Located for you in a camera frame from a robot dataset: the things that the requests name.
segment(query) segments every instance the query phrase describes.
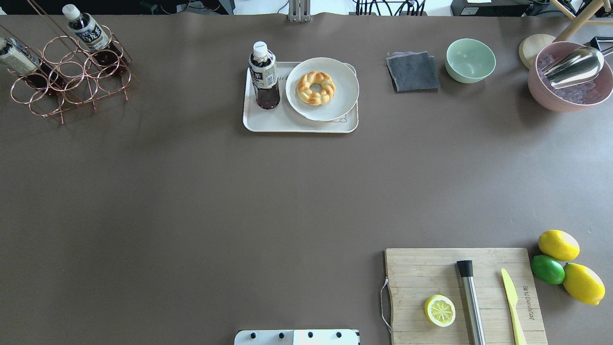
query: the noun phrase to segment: wooden stand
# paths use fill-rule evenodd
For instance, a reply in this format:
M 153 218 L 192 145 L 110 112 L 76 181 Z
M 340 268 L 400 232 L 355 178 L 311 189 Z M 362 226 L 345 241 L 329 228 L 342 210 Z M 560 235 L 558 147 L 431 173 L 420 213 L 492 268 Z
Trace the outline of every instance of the wooden stand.
M 604 5 L 606 11 L 611 10 L 609 0 L 594 0 L 592 1 L 578 16 L 574 16 L 566 7 L 560 4 L 557 0 L 551 2 L 562 13 L 572 20 L 571 24 L 558 35 L 553 37 L 547 34 L 535 34 L 527 37 L 519 45 L 519 58 L 528 69 L 532 66 L 541 49 L 551 44 L 552 42 L 567 41 L 574 33 L 576 33 L 584 24 L 591 25 L 613 25 L 613 21 L 589 20 L 600 7 Z

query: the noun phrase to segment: bread ring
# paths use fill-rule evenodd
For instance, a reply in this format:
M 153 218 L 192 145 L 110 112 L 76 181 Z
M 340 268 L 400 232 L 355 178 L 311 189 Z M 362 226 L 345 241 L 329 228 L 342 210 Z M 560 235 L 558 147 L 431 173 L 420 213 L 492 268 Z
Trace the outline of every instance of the bread ring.
M 314 92 L 311 90 L 312 84 L 320 84 L 321 91 Z M 304 103 L 321 106 L 332 99 L 336 89 L 332 78 L 327 73 L 311 71 L 300 78 L 296 92 Z

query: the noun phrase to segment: lime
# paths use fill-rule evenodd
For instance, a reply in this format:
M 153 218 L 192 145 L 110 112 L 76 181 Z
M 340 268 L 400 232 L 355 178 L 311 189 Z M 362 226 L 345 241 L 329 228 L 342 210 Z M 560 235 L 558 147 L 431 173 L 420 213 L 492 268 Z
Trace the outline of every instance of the lime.
M 577 240 L 561 230 L 543 232 L 538 238 L 538 247 L 543 254 L 560 261 L 570 261 L 579 255 Z
M 564 271 L 566 278 L 562 284 L 572 297 L 594 306 L 604 298 L 603 281 L 594 271 L 578 263 L 567 263 Z
M 532 258 L 532 273 L 547 284 L 562 284 L 566 274 L 564 267 L 549 255 L 537 255 Z
M 425 302 L 425 315 L 433 324 L 447 327 L 454 323 L 455 306 L 453 302 L 443 295 L 434 295 Z

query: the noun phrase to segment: cutting board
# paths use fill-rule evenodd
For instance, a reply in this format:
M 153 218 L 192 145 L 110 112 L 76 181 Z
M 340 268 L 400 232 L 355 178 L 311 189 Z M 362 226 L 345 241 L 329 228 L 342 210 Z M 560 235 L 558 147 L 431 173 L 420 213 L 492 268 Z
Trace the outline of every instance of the cutting board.
M 529 345 L 547 345 L 547 336 L 525 248 L 386 249 L 392 309 L 392 345 L 472 344 L 464 292 L 455 262 L 472 260 L 474 283 L 488 345 L 514 345 L 509 305 L 500 269 L 517 290 L 517 313 Z M 428 297 L 447 296 L 455 305 L 455 322 L 439 327 L 425 316 Z

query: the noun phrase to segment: wooden coaster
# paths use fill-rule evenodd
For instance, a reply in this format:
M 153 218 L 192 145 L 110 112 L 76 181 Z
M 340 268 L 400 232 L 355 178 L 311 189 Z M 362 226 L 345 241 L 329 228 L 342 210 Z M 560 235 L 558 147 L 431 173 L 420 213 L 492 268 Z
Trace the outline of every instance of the wooden coaster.
M 519 58 L 524 63 L 528 69 L 535 61 L 536 55 L 546 47 L 547 45 L 553 42 L 555 37 L 548 34 L 534 34 L 532 36 L 526 37 L 519 44 Z

